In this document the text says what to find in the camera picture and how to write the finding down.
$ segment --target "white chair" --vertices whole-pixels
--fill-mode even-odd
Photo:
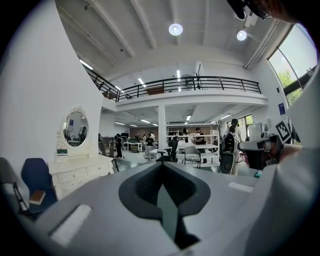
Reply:
[[[155,159],[156,158],[156,154],[152,154],[150,157],[150,151],[154,150],[155,147],[154,146],[146,146],[145,147],[145,153],[144,153],[144,159]]]
[[[184,165],[186,165],[186,161],[188,162],[196,162],[197,168],[201,167],[201,153],[195,146],[188,146],[184,151]]]

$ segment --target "blue chair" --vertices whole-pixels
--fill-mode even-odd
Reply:
[[[21,171],[21,177],[29,188],[31,196],[34,191],[45,191],[45,196],[40,205],[30,203],[29,210],[37,217],[57,201],[56,194],[52,188],[49,168],[42,158],[27,158]]]

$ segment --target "round ceiling lamp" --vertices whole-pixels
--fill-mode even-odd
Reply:
[[[182,26],[178,23],[174,23],[169,27],[169,33],[175,37],[179,36],[183,30]]]
[[[237,34],[236,34],[236,39],[238,39],[239,41],[243,41],[247,38],[247,32],[244,30],[240,30]]]

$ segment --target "balcony railing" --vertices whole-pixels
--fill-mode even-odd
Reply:
[[[246,79],[222,76],[188,76],[146,82],[123,89],[119,101],[148,95],[197,90],[241,90],[261,94],[259,83]]]
[[[134,85],[120,91],[112,83],[94,71],[88,68],[86,68],[86,70],[103,96],[115,102],[149,95],[198,90],[239,90],[242,92],[261,94],[258,82],[223,76],[188,76],[181,77],[180,79],[169,78],[146,82],[144,85]]]
[[[104,79],[102,76],[90,70],[86,66],[83,66],[87,71],[88,75],[94,82],[95,86],[100,90],[103,96],[109,100],[117,102],[119,100],[120,91],[109,81]]]

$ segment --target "white ceiling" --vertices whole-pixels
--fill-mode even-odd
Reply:
[[[245,62],[272,22],[258,19],[247,30],[256,40],[238,41],[236,34],[244,22],[234,17],[227,0],[56,0],[56,5],[74,50],[102,76],[133,57],[168,46],[229,51]],[[183,26],[180,36],[169,34],[174,22]],[[201,59],[181,63],[177,58],[166,67],[143,72],[142,77],[147,81],[169,78],[179,66],[191,72],[197,61]],[[133,86],[136,75],[116,83]]]
[[[261,106],[214,102],[168,105],[165,107],[165,120],[167,123],[184,123],[186,122],[187,116],[191,115],[189,123],[207,123],[219,120],[227,114],[233,116],[241,115],[241,112],[247,110],[254,111],[258,108],[261,108]],[[102,112],[102,114],[109,114],[109,112],[105,111]],[[147,120],[151,124],[158,124],[157,107],[136,108],[130,111],[116,112],[114,114],[116,122],[126,125],[148,126],[147,123],[140,121],[141,119]]]

